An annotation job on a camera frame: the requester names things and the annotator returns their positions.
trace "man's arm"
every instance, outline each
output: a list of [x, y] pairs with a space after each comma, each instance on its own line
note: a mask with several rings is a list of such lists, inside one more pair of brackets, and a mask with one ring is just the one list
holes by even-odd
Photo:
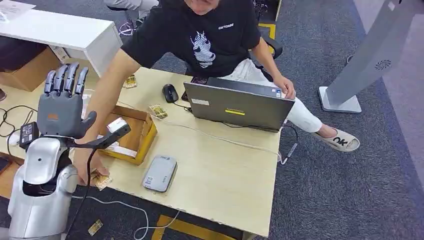
[[[91, 96], [87, 106], [86, 113], [96, 111], [97, 118], [95, 123], [90, 127], [85, 136], [77, 141], [79, 144], [87, 143], [97, 138], [101, 127], [107, 116], [117, 104], [124, 81], [135, 73], [139, 68], [135, 60], [128, 56], [123, 50], [119, 49], [110, 63], [103, 77], [97, 82], [95, 92]], [[90, 155], [89, 149], [77, 149], [73, 157], [73, 165], [78, 170], [80, 184], [87, 182], [87, 160]], [[97, 169], [102, 175], [109, 175], [109, 171], [103, 166], [99, 156], [95, 154], [91, 160], [91, 168]]]
[[268, 71], [274, 80], [274, 84], [282, 89], [286, 98], [295, 99], [296, 91], [292, 81], [284, 77], [278, 70], [276, 62], [270, 53], [267, 42], [261, 37], [257, 46], [252, 48], [252, 53], [259, 63]]
[[103, 77], [97, 82], [86, 113], [96, 111], [97, 119], [79, 142], [86, 143], [97, 138], [107, 116], [118, 102], [124, 81], [139, 68], [135, 60], [119, 49]]

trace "black t-shirt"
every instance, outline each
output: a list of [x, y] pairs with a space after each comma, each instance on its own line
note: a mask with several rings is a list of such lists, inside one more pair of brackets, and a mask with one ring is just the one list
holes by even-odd
[[184, 0], [161, 0], [122, 49], [145, 68], [171, 52], [199, 75], [223, 77], [249, 57], [260, 37], [252, 0], [220, 0], [205, 15]]

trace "gray stand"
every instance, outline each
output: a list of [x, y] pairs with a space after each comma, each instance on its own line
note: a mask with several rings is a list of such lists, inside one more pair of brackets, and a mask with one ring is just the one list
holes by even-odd
[[319, 87], [324, 111], [362, 111], [355, 95], [398, 64], [412, 20], [422, 4], [422, 0], [384, 2], [368, 35], [346, 67], [330, 86]]

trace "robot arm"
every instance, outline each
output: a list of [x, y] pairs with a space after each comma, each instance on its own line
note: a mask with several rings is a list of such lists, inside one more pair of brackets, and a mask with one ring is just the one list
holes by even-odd
[[[76, 144], [96, 120], [92, 111], [84, 120], [82, 95], [88, 68], [74, 81], [78, 63], [51, 71], [38, 103], [37, 126], [41, 137], [26, 149], [24, 164], [14, 179], [8, 213], [9, 238], [60, 240], [65, 231], [72, 194], [77, 187], [77, 169], [69, 158], [70, 148], [105, 149], [131, 129], [118, 118], [104, 137]], [[43, 189], [53, 189], [46, 194]]]

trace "brown cardboard box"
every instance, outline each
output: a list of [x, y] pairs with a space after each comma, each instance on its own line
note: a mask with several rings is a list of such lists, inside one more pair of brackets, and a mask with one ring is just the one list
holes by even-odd
[[156, 130], [155, 123], [149, 113], [135, 109], [126, 108], [123, 106], [115, 106], [112, 113], [107, 116], [104, 128], [100, 131], [101, 135], [106, 135], [108, 132], [107, 125], [117, 118], [124, 119], [131, 131], [118, 140], [119, 146], [137, 152], [135, 157], [125, 154], [109, 151], [107, 149], [100, 150], [106, 155], [117, 159], [125, 160], [130, 163], [140, 165], [144, 161], [150, 146], [155, 139]]
[[50, 47], [34, 57], [16, 71], [0, 72], [0, 84], [28, 92], [34, 91], [51, 70], [57, 69], [61, 62]]

